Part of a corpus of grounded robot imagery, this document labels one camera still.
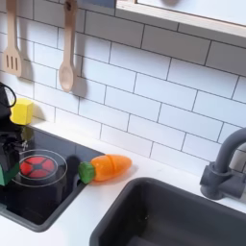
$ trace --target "yellow object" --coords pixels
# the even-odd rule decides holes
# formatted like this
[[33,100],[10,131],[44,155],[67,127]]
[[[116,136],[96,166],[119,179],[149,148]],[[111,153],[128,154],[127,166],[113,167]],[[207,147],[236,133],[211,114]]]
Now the yellow object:
[[32,121],[34,103],[31,100],[18,98],[12,107],[11,121],[18,125],[28,125]]

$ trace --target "tile backsplash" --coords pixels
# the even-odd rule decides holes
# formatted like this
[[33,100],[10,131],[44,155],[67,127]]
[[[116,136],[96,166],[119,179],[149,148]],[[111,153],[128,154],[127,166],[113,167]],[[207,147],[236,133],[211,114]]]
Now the tile backsplash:
[[[7,46],[0,0],[0,54]],[[221,143],[246,127],[246,40],[79,1],[70,93],[62,91],[62,0],[19,0],[23,78],[0,81],[35,102],[34,115],[201,175]],[[246,145],[232,167],[243,171]]]

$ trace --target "wooden utensil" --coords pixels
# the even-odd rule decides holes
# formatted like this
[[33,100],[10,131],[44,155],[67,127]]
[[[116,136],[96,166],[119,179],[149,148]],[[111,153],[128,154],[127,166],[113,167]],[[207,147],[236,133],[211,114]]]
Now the wooden utensil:
[[76,79],[75,68],[73,65],[73,53],[77,9],[77,1],[65,1],[64,55],[63,63],[61,64],[59,71],[59,78],[61,87],[66,92],[71,90]]
[[8,47],[3,54],[3,68],[17,77],[22,73],[22,57],[17,47],[16,0],[6,0],[8,16]]

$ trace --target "red burner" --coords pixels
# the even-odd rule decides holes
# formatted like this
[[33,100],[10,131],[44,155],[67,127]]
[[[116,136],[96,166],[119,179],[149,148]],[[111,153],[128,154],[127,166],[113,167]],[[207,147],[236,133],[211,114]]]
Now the red burner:
[[20,172],[29,179],[49,177],[56,169],[55,162],[44,156],[28,157],[20,163]]

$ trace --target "white countertop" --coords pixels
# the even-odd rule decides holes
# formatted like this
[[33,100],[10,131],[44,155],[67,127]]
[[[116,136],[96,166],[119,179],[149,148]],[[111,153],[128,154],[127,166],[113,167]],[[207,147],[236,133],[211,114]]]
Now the white countertop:
[[[96,139],[39,119],[33,120],[37,129],[66,138],[89,148],[108,154],[125,155],[133,160],[134,166],[124,176],[103,184],[89,184],[46,232],[37,234],[11,220],[0,216],[1,245],[6,246],[88,246],[89,238],[118,196],[125,184],[135,178],[151,177],[199,196],[200,178],[172,166],[146,159],[132,152],[117,148]],[[246,213],[246,194],[240,201],[224,198],[219,201],[227,207]]]

